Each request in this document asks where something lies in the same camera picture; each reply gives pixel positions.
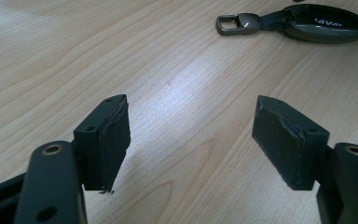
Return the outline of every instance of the printed logo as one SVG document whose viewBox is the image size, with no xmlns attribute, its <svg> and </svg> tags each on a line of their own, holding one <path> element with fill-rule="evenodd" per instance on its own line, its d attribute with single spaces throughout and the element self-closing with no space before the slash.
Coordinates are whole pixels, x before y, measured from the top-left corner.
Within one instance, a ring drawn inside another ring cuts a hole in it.
<svg viewBox="0 0 358 224">
<path fill-rule="evenodd" d="M 333 22 L 333 21 L 318 20 L 318 19 L 315 19 L 315 21 L 321 25 L 342 26 L 341 23 L 337 23 L 337 22 Z"/>
</svg>

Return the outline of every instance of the car key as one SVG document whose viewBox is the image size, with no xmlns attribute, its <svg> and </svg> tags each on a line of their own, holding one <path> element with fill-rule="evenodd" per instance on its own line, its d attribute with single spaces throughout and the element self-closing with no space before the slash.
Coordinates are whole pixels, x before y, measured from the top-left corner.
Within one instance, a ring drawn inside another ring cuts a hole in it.
<svg viewBox="0 0 358 224">
<path fill-rule="evenodd" d="M 237 27 L 223 28 L 224 22 L 235 22 Z M 310 42 L 345 43 L 358 39 L 358 15 L 337 7 L 300 4 L 262 17 L 253 13 L 219 16 L 216 29 L 220 35 L 249 35 L 270 30 Z"/>
</svg>

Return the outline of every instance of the wooden table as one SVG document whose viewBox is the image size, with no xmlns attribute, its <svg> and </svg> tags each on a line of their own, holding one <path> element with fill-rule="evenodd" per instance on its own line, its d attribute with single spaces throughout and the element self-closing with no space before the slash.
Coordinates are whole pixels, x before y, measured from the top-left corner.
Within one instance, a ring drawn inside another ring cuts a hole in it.
<svg viewBox="0 0 358 224">
<path fill-rule="evenodd" d="M 358 14 L 358 1 L 307 1 Z M 87 192 L 89 223 L 320 223 L 251 136 L 257 95 L 284 100 L 358 144 L 358 41 L 275 32 L 221 36 L 218 15 L 292 1 L 0 1 L 0 182 L 32 151 L 125 93 L 131 146 L 113 195 Z"/>
</svg>

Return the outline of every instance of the key fob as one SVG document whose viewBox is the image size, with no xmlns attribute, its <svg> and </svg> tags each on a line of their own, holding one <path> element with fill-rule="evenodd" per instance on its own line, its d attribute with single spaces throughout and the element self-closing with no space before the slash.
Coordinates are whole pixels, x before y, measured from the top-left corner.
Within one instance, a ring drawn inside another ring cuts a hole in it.
<svg viewBox="0 0 358 224">
<path fill-rule="evenodd" d="M 235 22 L 237 27 L 223 28 L 223 22 Z M 249 35 L 270 30 L 310 42 L 345 43 L 358 39 L 358 15 L 336 7 L 300 4 L 262 17 L 253 13 L 219 16 L 216 29 L 220 35 Z"/>
<path fill-rule="evenodd" d="M 284 33 L 296 39 L 320 43 L 345 43 L 358 39 L 358 15 L 353 12 L 320 5 L 301 4 L 283 9 Z"/>
</svg>

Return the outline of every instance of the screw hole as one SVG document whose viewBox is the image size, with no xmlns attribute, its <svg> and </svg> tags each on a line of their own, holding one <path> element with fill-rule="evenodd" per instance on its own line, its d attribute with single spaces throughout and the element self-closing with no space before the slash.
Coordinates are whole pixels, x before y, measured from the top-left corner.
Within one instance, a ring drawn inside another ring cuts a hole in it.
<svg viewBox="0 0 358 224">
<path fill-rule="evenodd" d="M 349 151 L 351 154 L 358 156 L 358 147 L 348 146 L 345 147 L 345 149 L 347 149 L 347 151 Z"/>
<path fill-rule="evenodd" d="M 85 130 L 86 130 L 87 132 L 89 132 L 89 131 L 92 131 L 92 130 L 94 130 L 94 129 L 95 129 L 95 127 L 89 126 L 89 127 L 87 127 Z"/>
<path fill-rule="evenodd" d="M 43 149 L 42 154 L 44 154 L 45 156 L 50 156 L 50 155 L 59 153 L 61 150 L 62 150 L 62 146 L 53 145 L 53 146 L 49 146 L 49 147 L 46 147 L 45 149 Z"/>
<path fill-rule="evenodd" d="M 56 213 L 57 213 L 57 208 L 55 208 L 55 207 L 51 206 L 51 207 L 45 208 L 37 214 L 36 220 L 39 222 L 48 221 L 49 219 L 54 217 L 56 215 Z"/>
</svg>

